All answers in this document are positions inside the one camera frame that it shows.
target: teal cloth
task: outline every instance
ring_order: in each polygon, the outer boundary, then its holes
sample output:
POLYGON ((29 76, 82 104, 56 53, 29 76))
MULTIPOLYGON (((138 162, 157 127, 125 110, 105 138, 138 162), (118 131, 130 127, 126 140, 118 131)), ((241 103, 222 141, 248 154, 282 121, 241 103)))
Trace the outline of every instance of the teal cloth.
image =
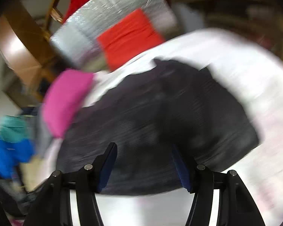
POLYGON ((29 139, 26 122, 19 116, 4 116, 0 121, 0 140, 9 143, 19 143, 29 139))

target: plastic wrap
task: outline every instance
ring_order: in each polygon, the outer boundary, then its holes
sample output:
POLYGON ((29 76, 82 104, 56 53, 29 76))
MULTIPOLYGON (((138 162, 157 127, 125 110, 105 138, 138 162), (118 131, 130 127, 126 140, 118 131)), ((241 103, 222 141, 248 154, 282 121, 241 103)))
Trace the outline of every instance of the plastic wrap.
POLYGON ((142 8, 162 35, 177 27, 165 0, 90 0, 67 19, 51 43, 73 66, 81 68, 101 53, 96 37, 137 8, 142 8))

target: magenta fabric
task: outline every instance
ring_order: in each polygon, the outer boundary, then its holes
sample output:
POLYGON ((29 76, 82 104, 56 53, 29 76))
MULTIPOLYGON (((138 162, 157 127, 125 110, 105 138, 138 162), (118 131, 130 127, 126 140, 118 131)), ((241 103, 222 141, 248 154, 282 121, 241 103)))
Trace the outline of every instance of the magenta fabric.
POLYGON ((43 101, 43 118, 56 138, 63 138, 91 89, 93 73, 67 69, 51 84, 43 101))

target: white sheet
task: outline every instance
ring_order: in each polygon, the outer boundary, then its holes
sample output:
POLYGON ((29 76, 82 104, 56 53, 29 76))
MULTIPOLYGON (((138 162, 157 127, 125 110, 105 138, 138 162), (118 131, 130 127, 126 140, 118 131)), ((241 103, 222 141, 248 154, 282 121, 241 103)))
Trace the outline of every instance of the white sheet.
MULTIPOLYGON (((196 68, 209 65, 213 77, 244 106, 262 144, 230 169, 235 169, 253 196, 266 226, 283 221, 283 63, 264 48, 220 29, 185 34, 141 53, 106 76, 85 100, 92 105, 132 73, 154 67, 152 59, 175 58, 196 68)), ((71 193, 74 225, 79 225, 75 193, 71 193)), ((193 195, 184 189, 153 196, 97 195, 105 226, 184 225, 193 195)), ((218 192, 210 225, 216 225, 218 192)))

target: metal screw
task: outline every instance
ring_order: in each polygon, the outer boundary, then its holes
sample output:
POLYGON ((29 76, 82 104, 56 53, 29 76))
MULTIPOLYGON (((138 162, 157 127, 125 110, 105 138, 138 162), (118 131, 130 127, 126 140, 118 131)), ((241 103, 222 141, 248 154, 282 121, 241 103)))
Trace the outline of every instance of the metal screw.
POLYGON ((91 165, 91 164, 87 164, 87 165, 84 166, 85 170, 90 170, 92 168, 93 168, 93 165, 91 165))
POLYGON ((202 171, 205 169, 205 165, 199 164, 197 165, 197 169, 202 171))
POLYGON ((237 172, 236 172, 235 170, 230 170, 230 174, 231 174, 232 176, 236 176, 236 175, 237 175, 237 172))
POLYGON ((55 170, 53 173, 52 173, 52 176, 59 176, 60 175, 60 171, 59 170, 55 170))

